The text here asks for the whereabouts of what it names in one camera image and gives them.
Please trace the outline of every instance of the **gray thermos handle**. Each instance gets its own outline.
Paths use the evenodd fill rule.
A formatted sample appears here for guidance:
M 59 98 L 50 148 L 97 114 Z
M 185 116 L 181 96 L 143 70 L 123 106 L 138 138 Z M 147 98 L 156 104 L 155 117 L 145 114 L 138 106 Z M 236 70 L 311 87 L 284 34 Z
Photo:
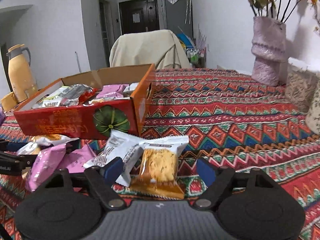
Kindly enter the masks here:
M 24 51 L 24 50 L 26 50 L 26 51 L 28 52 L 28 54 L 29 54 L 29 66 L 30 66 L 30 64 L 31 64 L 31 54 L 30 54 L 30 50 L 29 50 L 28 47 L 25 47 L 25 48 L 21 49 L 21 51 Z

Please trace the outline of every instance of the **refrigerator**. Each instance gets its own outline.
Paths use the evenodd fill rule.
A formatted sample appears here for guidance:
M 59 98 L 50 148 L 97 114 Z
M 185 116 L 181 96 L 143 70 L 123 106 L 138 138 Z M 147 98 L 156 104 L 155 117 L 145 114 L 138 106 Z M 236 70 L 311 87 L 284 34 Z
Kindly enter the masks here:
M 186 19 L 187 0 L 178 0 L 175 4 L 171 4 L 168 0 L 162 0 L 162 12 L 164 18 L 164 28 L 173 31 L 176 35 L 183 33 L 193 39 L 193 20 L 191 13 L 191 24 L 189 24 L 189 10 L 188 20 Z

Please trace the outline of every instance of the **flower vase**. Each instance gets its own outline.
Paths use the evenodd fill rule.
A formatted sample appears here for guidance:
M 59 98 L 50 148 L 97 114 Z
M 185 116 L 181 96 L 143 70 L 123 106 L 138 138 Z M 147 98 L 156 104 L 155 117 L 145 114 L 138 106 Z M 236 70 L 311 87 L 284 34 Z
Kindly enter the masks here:
M 280 63 L 286 60 L 286 25 L 263 16 L 254 17 L 253 20 L 251 52 L 256 60 L 251 77 L 264 85 L 276 86 Z

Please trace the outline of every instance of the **red box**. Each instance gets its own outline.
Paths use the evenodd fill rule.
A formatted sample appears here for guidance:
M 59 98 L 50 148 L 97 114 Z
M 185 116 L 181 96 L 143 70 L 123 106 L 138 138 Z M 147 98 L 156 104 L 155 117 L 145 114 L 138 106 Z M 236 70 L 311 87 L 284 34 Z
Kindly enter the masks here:
M 127 99 L 90 106 L 60 106 L 31 109 L 45 95 L 62 85 L 85 84 L 101 89 L 103 85 L 139 82 Z M 106 139 L 111 129 L 141 135 L 155 87 L 155 65 L 103 68 L 61 78 L 20 104 L 14 111 L 26 135 L 63 134 L 81 139 Z

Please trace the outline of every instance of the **metal screw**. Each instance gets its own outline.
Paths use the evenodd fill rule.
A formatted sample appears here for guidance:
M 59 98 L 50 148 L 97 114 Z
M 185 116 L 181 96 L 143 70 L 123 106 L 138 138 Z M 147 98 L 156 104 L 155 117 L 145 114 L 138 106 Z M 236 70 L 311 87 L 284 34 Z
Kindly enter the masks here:
M 198 200 L 196 201 L 196 205 L 197 205 L 198 207 L 206 208 L 206 207 L 211 206 L 211 201 L 210 201 L 210 200 L 207 200 L 207 199 L 198 199 Z
M 113 199 L 113 200 L 109 201 L 108 205 L 110 207 L 119 208 L 119 207 L 122 207 L 124 205 L 124 201 L 121 200 L 121 199 Z

